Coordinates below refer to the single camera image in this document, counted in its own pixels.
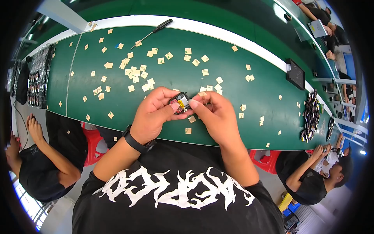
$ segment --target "black hair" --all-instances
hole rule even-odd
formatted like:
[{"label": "black hair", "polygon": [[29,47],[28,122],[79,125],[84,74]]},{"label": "black hair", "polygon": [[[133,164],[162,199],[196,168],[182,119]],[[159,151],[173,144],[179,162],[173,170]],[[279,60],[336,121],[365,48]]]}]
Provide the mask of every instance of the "black hair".
[{"label": "black hair", "polygon": [[343,179],[335,184],[334,188],[342,187],[352,176],[353,173],[353,160],[350,157],[351,148],[349,147],[349,155],[345,157],[339,157],[339,161],[336,162],[338,165],[342,167],[341,173],[343,174]]},{"label": "black hair", "polygon": [[336,29],[334,31],[335,37],[338,40],[339,45],[348,45],[348,37],[344,29],[342,27],[336,25]]}]

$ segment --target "stool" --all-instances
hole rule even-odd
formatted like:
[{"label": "stool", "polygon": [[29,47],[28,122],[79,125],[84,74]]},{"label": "stool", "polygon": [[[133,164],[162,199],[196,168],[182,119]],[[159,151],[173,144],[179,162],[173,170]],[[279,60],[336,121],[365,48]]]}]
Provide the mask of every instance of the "stool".
[{"label": "stool", "polygon": [[259,162],[255,159],[256,150],[252,149],[249,154],[249,157],[251,158],[253,164],[255,164],[264,171],[276,175],[277,172],[275,171],[275,163],[277,162],[280,153],[281,151],[271,150],[270,156],[262,157]]},{"label": "stool", "polygon": [[100,136],[99,130],[87,130],[85,129],[86,123],[81,122],[81,124],[83,133],[85,134],[88,143],[88,154],[84,165],[85,167],[87,167],[98,162],[100,158],[105,154],[96,150],[99,142],[104,139]]}]

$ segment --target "green workbench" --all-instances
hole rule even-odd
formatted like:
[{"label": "green workbench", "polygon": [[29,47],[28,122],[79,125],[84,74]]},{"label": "green workbench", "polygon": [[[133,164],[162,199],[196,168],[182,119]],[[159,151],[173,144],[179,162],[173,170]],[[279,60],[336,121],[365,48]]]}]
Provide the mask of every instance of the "green workbench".
[{"label": "green workbench", "polygon": [[[155,87],[179,89],[192,97],[200,86],[215,86],[215,79],[220,76],[224,80],[221,84],[223,96],[233,103],[237,118],[241,112],[241,104],[247,105],[244,119],[238,119],[240,135],[247,148],[314,149],[317,144],[326,142],[330,118],[326,112],[320,117],[319,133],[315,134],[314,139],[309,143],[300,141],[304,120],[298,114],[304,111],[303,103],[308,93],[286,81],[286,73],[279,68],[242,48],[234,52],[230,43],[171,28],[153,34],[144,40],[142,46],[129,50],[135,41],[152,29],[153,27],[117,27],[111,34],[107,34],[108,29],[95,30],[59,41],[48,83],[49,111],[122,131],[132,123],[138,105],[150,92],[143,92],[141,89],[146,80],[153,78]],[[101,37],[104,37],[104,42],[99,43]],[[123,49],[115,48],[118,43],[124,44]],[[108,49],[102,53],[104,46]],[[159,49],[158,54],[152,58],[147,57],[147,51],[153,47]],[[190,62],[183,60],[184,48],[192,48]],[[131,66],[139,69],[140,65],[147,65],[147,79],[139,77],[140,81],[133,83],[125,75],[125,70],[119,68],[121,60],[129,52],[134,52],[134,57],[125,69]],[[157,58],[164,57],[168,52],[174,57],[164,64],[157,64]],[[209,58],[206,63],[201,60],[203,55]],[[195,58],[201,62],[197,67],[191,63]],[[105,69],[106,62],[113,62],[113,68]],[[251,70],[246,70],[245,64],[250,64]],[[209,75],[202,76],[202,69],[208,69]],[[95,77],[91,77],[91,71],[95,71]],[[247,74],[253,74],[255,80],[247,82]],[[105,83],[101,81],[103,75],[107,77]],[[135,91],[129,92],[128,86],[132,84]],[[104,91],[107,85],[111,87],[109,93]],[[100,101],[97,95],[93,95],[93,90],[99,86],[104,92],[104,99]],[[82,100],[83,96],[87,97],[86,102]],[[112,119],[108,117],[109,112],[114,114]],[[86,120],[87,114],[91,117],[89,121]],[[261,116],[264,116],[263,126],[259,126]],[[192,128],[192,134],[185,134],[185,128]],[[187,119],[167,122],[159,138],[216,145],[199,119],[192,124]]]}]

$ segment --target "black watch strap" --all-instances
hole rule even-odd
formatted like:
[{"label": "black watch strap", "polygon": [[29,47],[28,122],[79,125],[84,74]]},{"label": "black watch strap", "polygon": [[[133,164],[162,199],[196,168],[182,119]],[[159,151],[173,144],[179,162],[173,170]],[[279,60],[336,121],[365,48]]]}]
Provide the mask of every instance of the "black watch strap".
[{"label": "black watch strap", "polygon": [[145,154],[147,153],[148,151],[150,151],[153,146],[156,144],[156,141],[155,140],[152,140],[150,142],[148,142],[145,146],[140,144],[139,142],[137,142],[130,134],[130,128],[131,128],[131,124],[127,126],[126,130],[122,133],[122,136],[125,137],[125,140],[126,142],[131,146],[133,147],[134,149],[136,149],[137,151],[139,151],[141,154]]}]

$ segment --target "cable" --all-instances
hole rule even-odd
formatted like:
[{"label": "cable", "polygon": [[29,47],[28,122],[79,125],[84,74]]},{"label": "cable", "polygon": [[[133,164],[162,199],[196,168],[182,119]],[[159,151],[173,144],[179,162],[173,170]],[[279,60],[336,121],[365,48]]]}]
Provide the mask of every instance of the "cable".
[{"label": "cable", "polygon": [[[19,113],[19,115],[21,116],[21,118],[22,118],[22,114],[17,110],[17,108],[16,108],[16,101],[14,101],[14,103],[13,103],[13,107],[16,109],[16,111]],[[22,148],[22,150],[24,150],[25,149],[25,146],[27,145],[27,142],[28,142],[28,130],[27,130],[27,127],[26,127],[26,123],[25,123],[25,120],[22,118],[22,121],[24,122],[24,125],[25,125],[25,129],[26,129],[26,133],[27,133],[27,140],[26,140],[26,143],[25,143],[25,145],[23,146],[23,148]]]}]

